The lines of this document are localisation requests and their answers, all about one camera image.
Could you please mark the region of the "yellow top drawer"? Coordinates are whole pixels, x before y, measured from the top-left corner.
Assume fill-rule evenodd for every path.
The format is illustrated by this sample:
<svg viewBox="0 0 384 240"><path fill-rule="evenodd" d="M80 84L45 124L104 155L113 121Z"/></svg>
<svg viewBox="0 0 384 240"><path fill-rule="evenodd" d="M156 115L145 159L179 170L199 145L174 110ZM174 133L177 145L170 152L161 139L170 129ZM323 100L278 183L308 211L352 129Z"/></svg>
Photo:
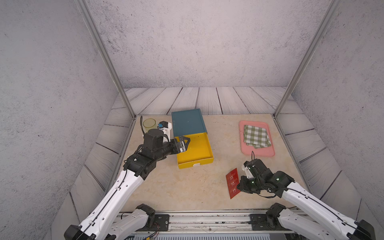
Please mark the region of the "yellow top drawer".
<svg viewBox="0 0 384 240"><path fill-rule="evenodd" d="M186 135L190 139L188 149L177 154L179 169L211 164L214 161L213 151L207 133Z"/></svg>

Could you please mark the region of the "red postcards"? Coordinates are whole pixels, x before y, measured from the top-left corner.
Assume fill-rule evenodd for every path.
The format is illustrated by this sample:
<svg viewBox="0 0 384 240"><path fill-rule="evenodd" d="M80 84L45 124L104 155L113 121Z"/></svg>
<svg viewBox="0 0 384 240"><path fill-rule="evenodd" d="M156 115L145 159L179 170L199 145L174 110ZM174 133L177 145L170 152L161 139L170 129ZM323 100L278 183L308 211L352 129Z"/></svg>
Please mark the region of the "red postcards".
<svg viewBox="0 0 384 240"><path fill-rule="evenodd" d="M238 169L235 168L226 175L227 186L229 190L230 199L233 199L241 191L237 188L240 183Z"/></svg>

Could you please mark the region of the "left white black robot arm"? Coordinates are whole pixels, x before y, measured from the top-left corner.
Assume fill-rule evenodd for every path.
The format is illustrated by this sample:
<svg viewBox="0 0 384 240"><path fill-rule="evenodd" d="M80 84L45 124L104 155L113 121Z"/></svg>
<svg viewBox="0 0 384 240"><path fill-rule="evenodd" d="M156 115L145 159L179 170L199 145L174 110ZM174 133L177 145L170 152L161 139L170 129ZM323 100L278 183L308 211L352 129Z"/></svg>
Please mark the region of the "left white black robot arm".
<svg viewBox="0 0 384 240"><path fill-rule="evenodd" d="M169 139L162 130L151 129L144 134L144 142L125 161L116 182L99 205L78 226L71 225L64 233L66 240L124 240L140 229L151 229L156 211L141 204L127 217L115 222L123 206L144 182L157 162L168 155L184 153L191 139L180 136Z"/></svg>

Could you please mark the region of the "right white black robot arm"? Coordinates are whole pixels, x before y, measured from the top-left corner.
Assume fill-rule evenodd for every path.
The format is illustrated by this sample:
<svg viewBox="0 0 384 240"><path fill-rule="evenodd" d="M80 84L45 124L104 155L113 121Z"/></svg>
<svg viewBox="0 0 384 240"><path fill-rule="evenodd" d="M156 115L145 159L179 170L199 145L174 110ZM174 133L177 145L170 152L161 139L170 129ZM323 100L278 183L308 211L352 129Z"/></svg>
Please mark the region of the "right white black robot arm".
<svg viewBox="0 0 384 240"><path fill-rule="evenodd" d="M359 222L326 205L305 190L282 171L273 173L260 159L246 161L237 189L248 194L269 193L268 198L279 197L306 213L310 219L299 216L282 204L273 204L264 216L250 223L256 230L291 230L308 240L374 240L374 227L365 220Z"/></svg>

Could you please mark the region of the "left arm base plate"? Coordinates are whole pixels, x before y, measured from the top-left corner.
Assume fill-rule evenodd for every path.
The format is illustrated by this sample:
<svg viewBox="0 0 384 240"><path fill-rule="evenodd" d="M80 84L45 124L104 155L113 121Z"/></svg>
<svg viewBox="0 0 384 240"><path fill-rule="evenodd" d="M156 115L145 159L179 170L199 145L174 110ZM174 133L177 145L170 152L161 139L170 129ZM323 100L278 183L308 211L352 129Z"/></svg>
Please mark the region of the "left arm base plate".
<svg viewBox="0 0 384 240"><path fill-rule="evenodd" d="M170 215L156 214L143 228L137 232L167 232L169 230Z"/></svg>

